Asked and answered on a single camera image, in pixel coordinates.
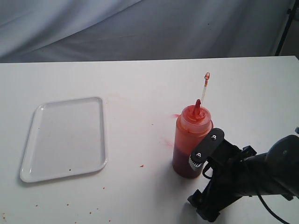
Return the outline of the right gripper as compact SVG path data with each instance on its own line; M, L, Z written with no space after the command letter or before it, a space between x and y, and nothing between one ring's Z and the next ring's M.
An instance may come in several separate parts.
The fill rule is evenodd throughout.
M233 166L243 159L256 155L256 151L247 146L240 150L224 140L220 146L206 160L207 164L202 169L202 175L210 168L213 170L211 176L205 176L209 183L203 192L196 190L188 197L188 202L196 208L196 212L202 219L214 222L220 215L220 211L239 200L233 192Z

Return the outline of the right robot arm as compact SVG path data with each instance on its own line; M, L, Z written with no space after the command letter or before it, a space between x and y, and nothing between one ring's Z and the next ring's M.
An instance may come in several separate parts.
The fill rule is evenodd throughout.
M257 154L251 147L239 149L223 137L206 137L192 151L189 163L196 167L204 162L203 172L212 175L203 192L196 190L188 202L206 221L214 222L220 211L244 196L257 196L266 210L282 223L263 200L264 195L281 195L290 201L299 196L299 138L289 135L271 149Z

